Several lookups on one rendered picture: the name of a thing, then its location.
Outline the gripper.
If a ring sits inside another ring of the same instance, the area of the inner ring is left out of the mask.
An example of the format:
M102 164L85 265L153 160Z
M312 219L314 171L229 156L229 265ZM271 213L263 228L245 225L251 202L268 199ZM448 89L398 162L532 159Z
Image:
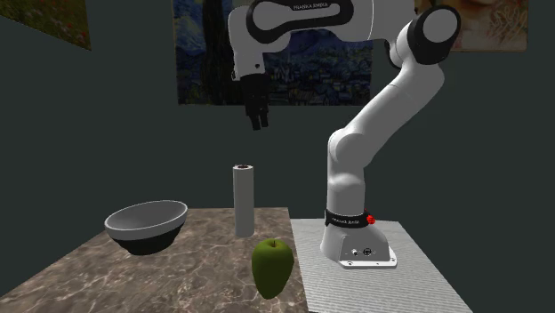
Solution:
M269 126L269 76L251 74L240 78L246 114L255 131Z

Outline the grey cylinder tube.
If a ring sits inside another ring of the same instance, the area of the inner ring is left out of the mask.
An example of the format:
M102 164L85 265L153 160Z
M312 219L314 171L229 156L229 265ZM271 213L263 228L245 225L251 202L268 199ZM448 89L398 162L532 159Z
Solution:
M233 196L235 234L237 237L251 237L254 233L253 167L251 165L233 167Z

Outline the green apple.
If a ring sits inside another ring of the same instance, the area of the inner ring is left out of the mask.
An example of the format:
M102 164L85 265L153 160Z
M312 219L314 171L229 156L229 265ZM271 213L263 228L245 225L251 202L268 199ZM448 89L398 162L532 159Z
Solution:
M282 240L268 238L254 247L252 274L262 298L277 297L285 288L294 266L293 250Z

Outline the grey and black bowl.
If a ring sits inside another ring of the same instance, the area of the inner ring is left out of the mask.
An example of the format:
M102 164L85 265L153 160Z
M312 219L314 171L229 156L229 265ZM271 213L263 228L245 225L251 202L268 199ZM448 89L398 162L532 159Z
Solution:
M158 200L131 205L104 221L109 237L132 255L150 255L169 247L187 219L180 201Z

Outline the grey ribbed robot stand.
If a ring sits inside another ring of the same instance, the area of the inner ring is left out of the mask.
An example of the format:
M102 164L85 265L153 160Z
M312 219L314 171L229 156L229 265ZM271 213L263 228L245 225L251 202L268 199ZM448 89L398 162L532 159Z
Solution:
M310 311L473 313L397 221L377 221L398 257L394 269L344 269L319 249L322 219L291 220Z

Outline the blue night landscape wall picture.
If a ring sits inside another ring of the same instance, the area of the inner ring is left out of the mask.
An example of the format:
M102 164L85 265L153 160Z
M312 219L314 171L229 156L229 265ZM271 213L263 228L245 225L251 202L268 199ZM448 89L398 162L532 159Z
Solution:
M173 0L178 101L240 105L232 80L229 13L253 0ZM370 101L373 45L345 43L326 30L299 31L281 52L267 53L272 105L365 105Z

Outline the red flower field wall picture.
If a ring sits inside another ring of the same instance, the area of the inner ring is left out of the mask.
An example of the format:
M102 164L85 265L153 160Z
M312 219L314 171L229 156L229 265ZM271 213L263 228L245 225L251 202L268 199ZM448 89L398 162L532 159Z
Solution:
M85 0L0 0L0 16L92 49Z

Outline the pale portrait wall picture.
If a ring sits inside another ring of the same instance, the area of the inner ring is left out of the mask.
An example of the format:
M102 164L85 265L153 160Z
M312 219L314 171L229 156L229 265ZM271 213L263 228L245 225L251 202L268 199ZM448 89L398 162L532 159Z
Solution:
M524 52L529 0L414 0L417 13L433 5L454 7L462 20L456 52Z

